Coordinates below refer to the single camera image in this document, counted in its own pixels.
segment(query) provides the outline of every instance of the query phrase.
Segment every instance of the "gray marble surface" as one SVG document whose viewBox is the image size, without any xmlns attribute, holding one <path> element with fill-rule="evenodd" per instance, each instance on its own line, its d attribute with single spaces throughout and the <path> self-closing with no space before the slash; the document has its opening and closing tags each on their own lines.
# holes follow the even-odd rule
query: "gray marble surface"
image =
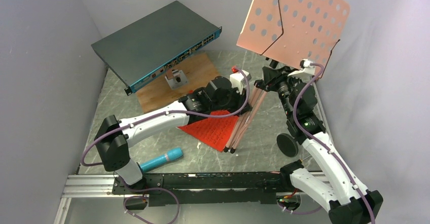
<svg viewBox="0 0 430 224">
<path fill-rule="evenodd" d="M 264 57 L 250 51 L 206 51 L 221 75 L 228 76 L 231 67 L 238 65 L 249 71 L 254 80 L 261 79 L 263 66 L 269 62 Z M 108 70 L 98 101 L 94 121 L 87 145 L 94 139 L 103 119 L 115 115 L 117 119 L 141 115 L 142 109 L 135 95 L 127 96 L 124 84 Z M 306 158 L 309 153 L 300 148 L 295 158 L 288 158 L 276 145 L 279 133 L 288 133 L 286 118 L 277 94 L 268 93 L 255 119 L 244 135 L 234 154 L 220 153 L 180 129 L 172 128 L 153 135 L 130 148 L 133 160 L 143 163 L 165 154 L 168 150 L 181 147 L 184 157 L 167 163 L 151 172 L 241 172 L 241 171 L 278 171 L 280 167 L 298 159 Z M 86 162 L 100 162 L 94 147 L 88 153 Z M 309 171 L 320 171 L 313 158 L 304 161 Z M 80 174 L 106 173 L 102 166 L 81 167 Z"/>
</svg>

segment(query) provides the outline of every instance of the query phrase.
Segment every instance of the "table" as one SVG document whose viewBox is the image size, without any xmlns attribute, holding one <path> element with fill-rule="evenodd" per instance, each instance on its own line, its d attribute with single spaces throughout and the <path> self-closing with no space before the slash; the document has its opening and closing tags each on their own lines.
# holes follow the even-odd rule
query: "table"
<svg viewBox="0 0 430 224">
<path fill-rule="evenodd" d="M 250 51 L 206 51 L 221 75 L 228 76 L 231 67 L 237 65 L 251 73 L 254 80 L 262 78 L 261 68 L 268 66 L 269 61 Z M 108 70 L 97 104 L 94 121 L 88 137 L 90 143 L 97 133 L 103 119 L 115 115 L 117 119 L 130 118 L 142 114 L 142 109 L 135 95 L 124 93 L 125 85 Z M 278 171 L 280 167 L 306 158 L 308 152 L 300 148 L 295 158 L 286 157 L 276 145 L 279 133 L 288 133 L 286 117 L 279 102 L 277 93 L 266 96 L 256 117 L 251 123 L 239 148 L 234 154 L 220 153 L 201 143 L 182 130 L 173 128 L 153 135 L 130 148 L 133 160 L 143 163 L 154 157 L 165 154 L 168 150 L 181 147 L 184 157 L 165 164 L 151 172 L 182 173 L 182 172 L 242 172 L 242 171 Z M 94 147 L 87 155 L 86 162 L 100 162 Z M 304 166 L 309 171 L 320 171 L 313 158 L 307 158 Z M 106 174 L 103 166 L 81 167 L 80 174 Z"/>
</svg>

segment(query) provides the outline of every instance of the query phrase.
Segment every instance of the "purple cable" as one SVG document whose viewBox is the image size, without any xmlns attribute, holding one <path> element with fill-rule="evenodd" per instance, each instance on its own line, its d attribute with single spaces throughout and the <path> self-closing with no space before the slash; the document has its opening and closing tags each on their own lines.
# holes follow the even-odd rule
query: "purple cable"
<svg viewBox="0 0 430 224">
<path fill-rule="evenodd" d="M 283 210 L 283 207 L 279 203 L 278 203 L 278 206 Z M 319 206 L 318 208 L 311 210 L 311 211 L 306 211 L 306 212 L 295 212 L 295 211 L 293 211 L 292 213 L 290 211 L 290 213 L 293 215 L 310 215 L 310 214 L 314 214 L 314 213 L 320 211 L 322 208 L 323 208 L 322 206 Z"/>
<path fill-rule="evenodd" d="M 164 192 L 168 192 L 168 193 L 169 193 L 170 195 L 172 195 L 172 196 L 173 196 L 173 198 L 175 199 L 175 201 L 176 201 L 176 206 L 177 206 L 177 210 L 176 210 L 176 215 L 174 216 L 174 218 L 173 218 L 170 222 L 168 222 L 167 224 L 172 224 L 172 223 L 174 223 L 174 222 L 176 221 L 177 217 L 179 216 L 179 210 L 180 210 L 181 206 L 179 205 L 179 200 L 177 199 L 177 197 L 176 197 L 176 195 L 175 195 L 174 193 L 172 193 L 171 191 L 169 191 L 169 190 L 167 190 L 167 189 L 163 189 L 163 188 L 148 188 L 148 189 L 144 189 L 144 190 L 133 190 L 133 189 L 131 189 L 131 188 L 126 184 L 126 182 L 124 181 L 124 179 L 123 179 L 121 176 L 119 176 L 119 179 L 120 179 L 120 180 L 121 180 L 121 182 L 124 184 L 124 187 L 125 187 L 126 189 L 128 189 L 129 191 L 131 191 L 131 192 L 146 192 L 146 191 L 153 191 L 153 190 L 161 190 L 161 191 L 164 191 Z M 145 200 L 146 200 L 146 199 L 147 199 L 147 197 L 144 197 L 144 196 L 137 196 L 137 195 L 135 195 L 135 196 L 130 196 L 130 197 L 128 197 L 128 198 L 126 198 L 126 199 L 124 200 L 123 207 L 124 207 L 125 212 L 126 212 L 126 213 L 128 213 L 128 214 L 130 214 L 130 215 L 132 215 L 133 217 L 136 217 L 137 219 L 139 219 L 139 220 L 141 220 L 141 221 L 143 221 L 143 222 L 145 222 L 145 223 L 147 223 L 147 224 L 153 224 L 152 222 L 150 222 L 150 221 L 147 221 L 147 220 L 143 219 L 141 216 L 136 215 L 136 214 L 132 213 L 131 211 L 127 210 L 127 207 L 125 206 L 125 204 L 126 204 L 126 203 L 127 203 L 127 201 L 128 201 L 128 200 L 130 200 L 130 199 L 145 199 Z"/>
<path fill-rule="evenodd" d="M 309 136 L 310 138 L 312 138 L 313 140 L 315 140 L 316 142 L 318 142 L 327 151 L 330 151 L 331 149 L 326 144 L 324 144 L 324 142 L 322 142 L 321 140 L 319 140 L 318 138 L 316 138 L 315 136 L 313 136 L 311 133 L 309 133 L 308 131 L 306 131 L 306 129 L 304 129 L 300 125 L 299 120 L 297 119 L 297 106 L 299 105 L 300 98 L 302 98 L 303 94 L 310 87 L 310 85 L 314 81 L 316 81 L 316 79 L 324 72 L 324 66 L 323 65 L 321 65 L 319 63 L 311 63 L 310 65 L 311 66 L 318 66 L 318 67 L 320 67 L 320 71 L 305 85 L 305 87 L 303 87 L 303 89 L 300 91 L 299 95 L 297 96 L 296 101 L 294 102 L 294 107 L 293 107 L 294 122 L 296 123 L 297 127 L 303 133 L 305 133 L 307 136 Z M 354 178 L 352 177 L 351 173 L 348 171 L 348 168 L 343 163 L 343 161 L 340 160 L 339 156 L 336 153 L 332 153 L 332 155 L 339 162 L 340 166 L 345 171 L 345 173 L 348 176 L 349 180 L 351 181 L 352 185 L 356 185 L 356 182 L 355 182 Z M 369 202 L 367 201 L 366 197 L 364 196 L 363 192 L 360 189 L 356 189 L 356 190 L 357 190 L 358 194 L 360 195 L 361 199 L 363 199 L 364 205 L 366 206 L 367 211 L 369 212 L 371 223 L 375 224 L 375 215 L 373 214 L 373 211 L 372 211 L 372 208 L 370 207 Z"/>
<path fill-rule="evenodd" d="M 238 110 L 236 110 L 236 111 L 234 111 L 234 112 L 232 112 L 232 113 L 230 113 L 230 114 L 226 114 L 226 115 L 209 115 L 209 114 L 201 114 L 201 113 L 196 113 L 196 112 L 194 112 L 194 111 L 186 111 L 186 110 L 170 110 L 170 111 L 164 111 L 164 112 L 162 112 L 162 113 L 158 113 L 158 114 L 154 114 L 154 115 L 151 115 L 151 116 L 149 116 L 149 117 L 147 117 L 147 118 L 144 118 L 144 119 L 141 119 L 141 120 L 137 120 L 136 122 L 133 122 L 133 123 L 131 123 L 131 124 L 133 124 L 133 125 L 138 125 L 138 124 L 141 124 L 141 123 L 144 123 L 144 122 L 146 122 L 146 121 L 148 121 L 148 120 L 151 120 L 151 119 L 154 119 L 154 118 L 156 118 L 156 117 L 159 117 L 159 116 L 164 116 L 164 115 L 166 115 L 166 113 L 169 113 L 169 114 L 188 114 L 188 115 L 196 115 L 196 116 L 201 116 L 201 117 L 206 117 L 206 118 L 217 118 L 217 119 L 221 119 L 221 118 L 227 118 L 227 117 L 230 117 L 230 116 L 234 116 L 234 115 L 236 115 L 236 114 L 238 114 L 239 112 L 241 112 L 245 107 L 246 107 L 246 104 L 248 103 L 248 99 L 249 99 L 249 81 L 248 81 L 248 78 L 246 77 L 246 75 L 245 75 L 245 73 L 240 69 L 240 68 L 236 68 L 242 75 L 243 75 L 243 77 L 245 78 L 245 82 L 246 82 L 246 93 L 245 93 L 245 102 L 243 103 L 243 105 L 238 109 Z M 130 125 L 131 124 L 127 124 L 127 125 L 124 125 L 124 126 L 122 126 L 122 127 L 120 127 L 120 128 L 116 128 L 116 129 L 114 129 L 114 130 L 111 130 L 111 131 L 109 131 L 109 132 L 106 132 L 105 134 L 103 134 L 103 135 L 101 135 L 100 137 L 98 137 L 97 139 L 95 139 L 85 150 L 84 150 L 84 153 L 82 153 L 82 156 L 81 156 L 81 165 L 82 166 L 85 166 L 85 167 L 91 167 L 91 166 L 97 166 L 97 165 L 102 165 L 103 163 L 102 162 L 96 162 L 96 163 L 85 163 L 85 157 L 87 156 L 87 154 L 88 154 L 88 152 L 91 150 L 91 148 L 93 148 L 96 144 L 98 144 L 101 140 L 103 140 L 104 138 L 106 138 L 106 137 L 108 137 L 109 135 L 111 135 L 111 134 L 113 134 L 113 133 L 116 133 L 116 132 L 119 132 L 119 131 L 122 131 L 122 130 L 124 130 L 124 129 L 127 129 L 127 128 L 130 128 Z"/>
</svg>

